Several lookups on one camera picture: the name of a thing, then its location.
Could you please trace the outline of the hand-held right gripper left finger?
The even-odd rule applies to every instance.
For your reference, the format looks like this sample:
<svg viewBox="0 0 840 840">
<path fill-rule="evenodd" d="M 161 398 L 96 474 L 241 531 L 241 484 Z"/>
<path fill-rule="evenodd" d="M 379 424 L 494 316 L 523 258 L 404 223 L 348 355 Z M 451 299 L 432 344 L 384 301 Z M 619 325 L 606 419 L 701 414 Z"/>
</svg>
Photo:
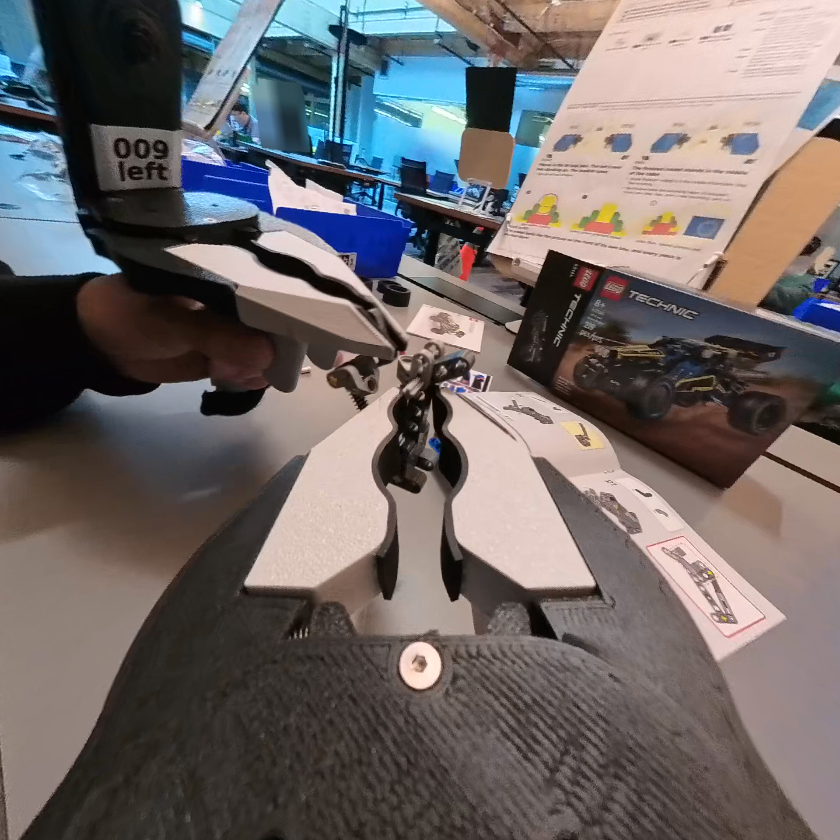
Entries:
<svg viewBox="0 0 840 840">
<path fill-rule="evenodd" d="M 389 389 L 310 451 L 245 578 L 247 593 L 314 603 L 393 597 L 396 503 L 382 465 L 398 396 Z"/>
</svg>

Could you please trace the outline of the tan cardboard sign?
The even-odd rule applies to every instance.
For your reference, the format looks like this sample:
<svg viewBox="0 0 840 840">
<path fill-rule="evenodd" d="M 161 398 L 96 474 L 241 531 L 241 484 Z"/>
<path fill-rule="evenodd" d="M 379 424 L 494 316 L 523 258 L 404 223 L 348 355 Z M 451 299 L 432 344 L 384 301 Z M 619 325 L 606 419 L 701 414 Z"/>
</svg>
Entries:
<svg viewBox="0 0 840 840">
<path fill-rule="evenodd" d="M 459 180 L 506 188 L 514 150 L 515 140 L 508 132 L 466 128 L 458 154 Z"/>
</svg>

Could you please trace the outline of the person's left hand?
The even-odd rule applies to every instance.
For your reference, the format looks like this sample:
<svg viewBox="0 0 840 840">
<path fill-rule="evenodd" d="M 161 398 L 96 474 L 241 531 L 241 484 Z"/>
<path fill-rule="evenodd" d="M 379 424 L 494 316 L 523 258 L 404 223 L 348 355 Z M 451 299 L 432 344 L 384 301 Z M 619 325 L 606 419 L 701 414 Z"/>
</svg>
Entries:
<svg viewBox="0 0 840 840">
<path fill-rule="evenodd" d="M 77 316 L 91 344 L 135 381 L 208 379 L 245 391 L 268 386 L 275 359 L 270 338 L 196 301 L 145 295 L 121 275 L 100 276 L 78 291 Z"/>
</svg>

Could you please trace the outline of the clear plastic bag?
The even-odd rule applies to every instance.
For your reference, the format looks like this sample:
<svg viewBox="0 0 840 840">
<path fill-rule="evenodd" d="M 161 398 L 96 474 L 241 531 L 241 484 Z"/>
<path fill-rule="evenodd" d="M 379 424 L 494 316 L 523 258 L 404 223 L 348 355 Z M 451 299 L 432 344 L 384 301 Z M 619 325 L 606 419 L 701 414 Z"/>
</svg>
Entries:
<svg viewBox="0 0 840 840">
<path fill-rule="evenodd" d="M 74 202 L 64 144 L 58 135 L 3 125 L 1 151 L 10 161 L 19 163 L 17 183 L 38 198 Z"/>
</svg>

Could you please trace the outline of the white papers in bin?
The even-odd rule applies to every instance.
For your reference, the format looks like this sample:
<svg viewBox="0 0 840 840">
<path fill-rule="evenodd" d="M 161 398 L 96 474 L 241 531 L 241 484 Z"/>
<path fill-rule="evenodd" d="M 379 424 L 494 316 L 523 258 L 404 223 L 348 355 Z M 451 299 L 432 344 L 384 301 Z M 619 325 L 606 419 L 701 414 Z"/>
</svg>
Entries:
<svg viewBox="0 0 840 840">
<path fill-rule="evenodd" d="M 281 208 L 300 209 L 324 214 L 356 215 L 356 205 L 348 203 L 339 193 L 306 180 L 304 186 L 294 183 L 279 166 L 266 160 L 271 210 L 274 215 Z"/>
</svg>

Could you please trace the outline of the brown cardboard panel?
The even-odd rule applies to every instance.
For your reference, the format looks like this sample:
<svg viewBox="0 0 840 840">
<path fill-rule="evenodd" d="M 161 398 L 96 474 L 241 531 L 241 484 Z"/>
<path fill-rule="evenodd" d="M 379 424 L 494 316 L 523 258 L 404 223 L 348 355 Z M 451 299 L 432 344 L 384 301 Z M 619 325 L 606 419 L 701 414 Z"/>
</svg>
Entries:
<svg viewBox="0 0 840 840">
<path fill-rule="evenodd" d="M 810 138 L 768 180 L 711 272 L 705 292 L 754 309 L 837 209 L 838 136 Z"/>
</svg>

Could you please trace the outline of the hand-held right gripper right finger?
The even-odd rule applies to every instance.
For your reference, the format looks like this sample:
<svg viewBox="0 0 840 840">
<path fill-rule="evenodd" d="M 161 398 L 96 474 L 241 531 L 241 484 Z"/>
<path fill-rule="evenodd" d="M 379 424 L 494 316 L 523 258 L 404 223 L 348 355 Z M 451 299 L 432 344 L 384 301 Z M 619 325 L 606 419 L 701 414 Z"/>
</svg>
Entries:
<svg viewBox="0 0 840 840">
<path fill-rule="evenodd" d="M 579 600 L 597 583 L 522 433 L 474 395 L 433 399 L 437 467 L 448 483 L 440 569 L 469 604 Z"/>
</svg>

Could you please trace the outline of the person's left forearm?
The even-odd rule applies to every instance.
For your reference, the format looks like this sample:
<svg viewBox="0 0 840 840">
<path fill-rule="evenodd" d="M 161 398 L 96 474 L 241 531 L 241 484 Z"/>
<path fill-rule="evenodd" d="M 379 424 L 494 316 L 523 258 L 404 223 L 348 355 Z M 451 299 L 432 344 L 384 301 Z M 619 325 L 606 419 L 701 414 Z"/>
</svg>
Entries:
<svg viewBox="0 0 840 840">
<path fill-rule="evenodd" d="M 48 422 L 84 391 L 135 396 L 157 388 L 119 373 L 83 332 L 77 296 L 96 277 L 26 277 L 1 264 L 2 436 Z"/>
</svg>

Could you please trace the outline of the lego set box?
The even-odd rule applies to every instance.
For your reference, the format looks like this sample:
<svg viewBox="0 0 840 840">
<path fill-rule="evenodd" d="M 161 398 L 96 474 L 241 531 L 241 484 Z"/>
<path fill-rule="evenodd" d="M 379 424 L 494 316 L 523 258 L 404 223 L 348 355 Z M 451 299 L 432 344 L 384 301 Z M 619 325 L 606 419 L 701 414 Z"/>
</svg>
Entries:
<svg viewBox="0 0 840 840">
<path fill-rule="evenodd" d="M 551 250 L 511 367 L 731 487 L 838 383 L 838 334 Z"/>
</svg>

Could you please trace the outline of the small white lego leaflet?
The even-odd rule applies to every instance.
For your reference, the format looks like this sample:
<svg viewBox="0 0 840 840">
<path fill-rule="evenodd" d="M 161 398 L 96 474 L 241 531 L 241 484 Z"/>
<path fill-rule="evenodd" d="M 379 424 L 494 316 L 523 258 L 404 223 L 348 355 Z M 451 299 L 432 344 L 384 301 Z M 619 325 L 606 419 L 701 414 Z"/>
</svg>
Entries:
<svg viewBox="0 0 840 840">
<path fill-rule="evenodd" d="M 467 314 L 424 304 L 406 331 L 418 338 L 435 340 L 473 353 L 481 351 L 486 323 Z"/>
</svg>

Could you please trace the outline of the tilted wooden board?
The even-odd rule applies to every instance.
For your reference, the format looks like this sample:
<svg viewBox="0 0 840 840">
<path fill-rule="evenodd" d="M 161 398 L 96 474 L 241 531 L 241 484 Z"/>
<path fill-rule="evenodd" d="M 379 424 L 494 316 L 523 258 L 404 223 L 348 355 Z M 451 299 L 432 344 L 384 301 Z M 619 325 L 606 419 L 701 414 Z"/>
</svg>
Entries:
<svg viewBox="0 0 840 840">
<path fill-rule="evenodd" d="M 182 128 L 201 140 L 221 130 L 243 83 L 247 65 L 277 15 L 282 1 L 244 1 L 225 37 L 215 48 L 185 106 Z"/>
</svg>

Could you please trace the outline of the lego instruction booklet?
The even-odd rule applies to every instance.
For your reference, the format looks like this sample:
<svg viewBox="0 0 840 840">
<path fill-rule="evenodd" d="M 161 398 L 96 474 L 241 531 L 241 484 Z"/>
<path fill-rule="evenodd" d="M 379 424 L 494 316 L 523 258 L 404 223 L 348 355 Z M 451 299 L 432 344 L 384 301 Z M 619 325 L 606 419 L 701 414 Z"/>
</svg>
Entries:
<svg viewBox="0 0 840 840">
<path fill-rule="evenodd" d="M 534 392 L 465 393 L 486 419 L 545 459 L 641 549 L 720 661 L 785 621 L 667 500 L 621 467 L 592 421 Z"/>
</svg>

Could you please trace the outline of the grey lego shock absorber subassembly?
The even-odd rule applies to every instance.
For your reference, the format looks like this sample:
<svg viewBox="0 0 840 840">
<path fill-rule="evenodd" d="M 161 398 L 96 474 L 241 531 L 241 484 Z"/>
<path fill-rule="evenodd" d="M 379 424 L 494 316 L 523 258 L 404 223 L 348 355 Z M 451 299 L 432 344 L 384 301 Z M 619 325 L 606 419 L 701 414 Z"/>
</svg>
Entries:
<svg viewBox="0 0 840 840">
<path fill-rule="evenodd" d="M 427 473 L 434 463 L 426 456 L 430 436 L 429 416 L 433 400 L 444 383 L 470 373 L 476 362 L 471 350 L 446 350 L 438 341 L 428 341 L 414 353 L 402 353 L 395 359 L 398 395 L 387 408 L 395 431 L 386 440 L 382 479 L 413 494 L 425 486 Z M 345 390 L 357 409 L 363 411 L 378 392 L 380 369 L 388 360 L 355 355 L 327 374 L 334 389 Z"/>
</svg>

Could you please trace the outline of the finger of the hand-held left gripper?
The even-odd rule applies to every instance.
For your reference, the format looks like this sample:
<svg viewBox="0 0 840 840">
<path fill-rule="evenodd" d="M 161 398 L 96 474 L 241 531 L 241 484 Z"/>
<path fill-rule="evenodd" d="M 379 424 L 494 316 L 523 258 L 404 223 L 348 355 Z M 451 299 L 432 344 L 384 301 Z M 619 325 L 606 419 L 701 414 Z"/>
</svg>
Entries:
<svg viewBox="0 0 840 840">
<path fill-rule="evenodd" d="M 177 245 L 166 252 L 195 268 L 204 278 L 233 284 L 242 323 L 266 333 L 293 338 L 324 352 L 337 351 L 392 361 L 407 347 L 403 328 L 346 269 L 338 279 L 314 271 L 320 281 L 276 269 L 267 258 L 282 257 L 270 249 L 232 245 Z"/>
<path fill-rule="evenodd" d="M 251 252 L 264 267 L 302 280 L 329 298 L 352 303 L 383 334 L 397 335 L 391 313 L 339 255 L 286 229 L 260 234 L 251 241 Z"/>
</svg>

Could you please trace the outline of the white instruction poster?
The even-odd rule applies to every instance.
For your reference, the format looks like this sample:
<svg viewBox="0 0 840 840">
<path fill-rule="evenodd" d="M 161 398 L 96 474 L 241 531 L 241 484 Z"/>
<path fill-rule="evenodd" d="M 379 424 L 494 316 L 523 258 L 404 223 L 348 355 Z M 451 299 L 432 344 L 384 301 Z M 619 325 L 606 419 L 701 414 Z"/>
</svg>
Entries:
<svg viewBox="0 0 840 840">
<path fill-rule="evenodd" d="M 699 288 L 809 136 L 838 1 L 620 2 L 489 252 Z"/>
</svg>

